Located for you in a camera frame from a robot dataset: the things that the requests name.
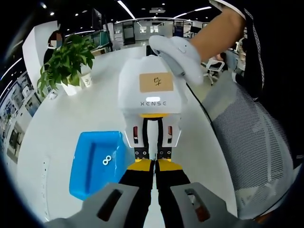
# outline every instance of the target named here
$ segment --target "window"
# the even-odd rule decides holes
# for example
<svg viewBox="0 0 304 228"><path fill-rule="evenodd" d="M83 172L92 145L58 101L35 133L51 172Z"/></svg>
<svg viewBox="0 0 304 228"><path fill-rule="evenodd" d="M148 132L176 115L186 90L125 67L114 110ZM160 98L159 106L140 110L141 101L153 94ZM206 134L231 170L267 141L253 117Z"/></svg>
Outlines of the window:
<svg viewBox="0 0 304 228"><path fill-rule="evenodd" d="M150 26L150 33L158 33L158 26L157 25Z"/></svg>
<svg viewBox="0 0 304 228"><path fill-rule="evenodd" d="M146 32L147 32L147 27L146 26L139 27L139 33L146 33Z"/></svg>

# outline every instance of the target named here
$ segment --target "black cable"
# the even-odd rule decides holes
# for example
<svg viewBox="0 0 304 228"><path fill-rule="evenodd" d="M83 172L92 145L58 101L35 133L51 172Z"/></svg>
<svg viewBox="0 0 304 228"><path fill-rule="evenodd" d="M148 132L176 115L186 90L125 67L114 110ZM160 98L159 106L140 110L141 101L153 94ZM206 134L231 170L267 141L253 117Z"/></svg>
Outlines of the black cable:
<svg viewBox="0 0 304 228"><path fill-rule="evenodd" d="M207 110L205 109L205 107L203 106L203 104L200 102L200 100L198 99L198 97L194 94L193 90L191 89L191 87L188 85L188 83L186 83L188 89L190 90L190 92L192 93L192 95L195 97L195 99L197 100L197 102L199 103L200 107L202 108L202 110L204 111L205 115L207 116L208 120L209 120L209 123L214 131L214 134L216 135L216 132L215 132L215 128L213 126L213 123L211 121L211 118L207 112Z"/></svg>

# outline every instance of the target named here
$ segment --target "ceiling light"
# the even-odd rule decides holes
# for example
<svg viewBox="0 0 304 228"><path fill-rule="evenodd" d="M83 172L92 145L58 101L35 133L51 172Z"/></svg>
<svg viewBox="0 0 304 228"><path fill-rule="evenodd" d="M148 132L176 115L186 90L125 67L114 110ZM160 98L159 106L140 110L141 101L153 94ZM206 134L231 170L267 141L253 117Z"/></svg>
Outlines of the ceiling light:
<svg viewBox="0 0 304 228"><path fill-rule="evenodd" d="M122 2L122 1L117 1L119 5L121 5L125 11L131 16L131 18L135 19L134 15L129 11L128 7Z"/></svg>
<svg viewBox="0 0 304 228"><path fill-rule="evenodd" d="M182 14L180 14L180 15L177 15L176 17L174 17L174 18L179 18L179 17L181 17L181 16L184 16L184 15L186 15L187 13L182 13Z"/></svg>
<svg viewBox="0 0 304 228"><path fill-rule="evenodd" d="M87 32L95 32L95 30L89 30L89 31L83 31L83 32L76 32L76 33L73 33L73 34L83 34L83 33L87 33Z"/></svg>
<svg viewBox="0 0 304 228"><path fill-rule="evenodd" d="M47 6L43 2L41 2L40 5L45 9L47 8Z"/></svg>
<svg viewBox="0 0 304 228"><path fill-rule="evenodd" d="M210 8L211 8L211 6L207 6L207 7L195 9L194 11L207 10L207 9L210 9Z"/></svg>
<svg viewBox="0 0 304 228"><path fill-rule="evenodd" d="M0 80L2 80L2 78L9 72L9 70L12 69L21 59L22 58L18 59L13 65L11 65L10 68L2 75Z"/></svg>
<svg viewBox="0 0 304 228"><path fill-rule="evenodd" d="M10 86L10 84L11 84L12 82L13 82L13 80L11 80L11 81L9 82L9 84L5 87L5 89L3 90L2 94L0 95L0 99L1 99L1 97L3 96L3 94L5 93L6 89Z"/></svg>

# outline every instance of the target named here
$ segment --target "human arm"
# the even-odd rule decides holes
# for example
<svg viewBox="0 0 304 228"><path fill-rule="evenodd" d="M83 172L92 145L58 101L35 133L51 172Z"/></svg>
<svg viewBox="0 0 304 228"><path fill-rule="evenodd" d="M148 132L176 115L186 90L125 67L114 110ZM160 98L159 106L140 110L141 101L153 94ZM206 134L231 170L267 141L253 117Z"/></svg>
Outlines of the human arm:
<svg viewBox="0 0 304 228"><path fill-rule="evenodd" d="M245 19L233 9L224 7L194 38L191 44L197 49L202 61L230 48L243 35Z"/></svg>

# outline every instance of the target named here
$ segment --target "white flower pot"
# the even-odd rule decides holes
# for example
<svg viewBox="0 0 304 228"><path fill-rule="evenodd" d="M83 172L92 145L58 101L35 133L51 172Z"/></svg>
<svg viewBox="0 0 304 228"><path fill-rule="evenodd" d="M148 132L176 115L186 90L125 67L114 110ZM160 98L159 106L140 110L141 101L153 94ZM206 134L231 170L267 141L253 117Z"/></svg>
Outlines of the white flower pot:
<svg viewBox="0 0 304 228"><path fill-rule="evenodd" d="M92 78L91 78L91 73L88 73L86 75L83 75L80 77L81 80L83 81L83 83L85 84L85 86L88 88L88 87L91 87L92 85Z"/></svg>
<svg viewBox="0 0 304 228"><path fill-rule="evenodd" d="M74 85L70 85L70 84L65 85L63 83L61 83L61 85L68 96L73 96L81 90L80 86L74 86Z"/></svg>

